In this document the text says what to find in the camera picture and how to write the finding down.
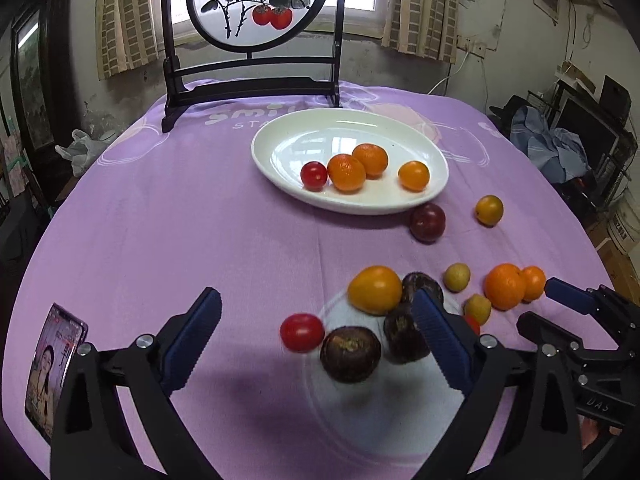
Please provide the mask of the person's right hand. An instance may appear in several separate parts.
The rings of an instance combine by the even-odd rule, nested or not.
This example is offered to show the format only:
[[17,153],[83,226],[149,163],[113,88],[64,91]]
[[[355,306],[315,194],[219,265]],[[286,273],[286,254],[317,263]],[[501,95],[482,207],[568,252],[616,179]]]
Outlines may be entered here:
[[601,424],[597,420],[580,416],[580,437],[584,452],[596,452],[614,441],[622,430]]

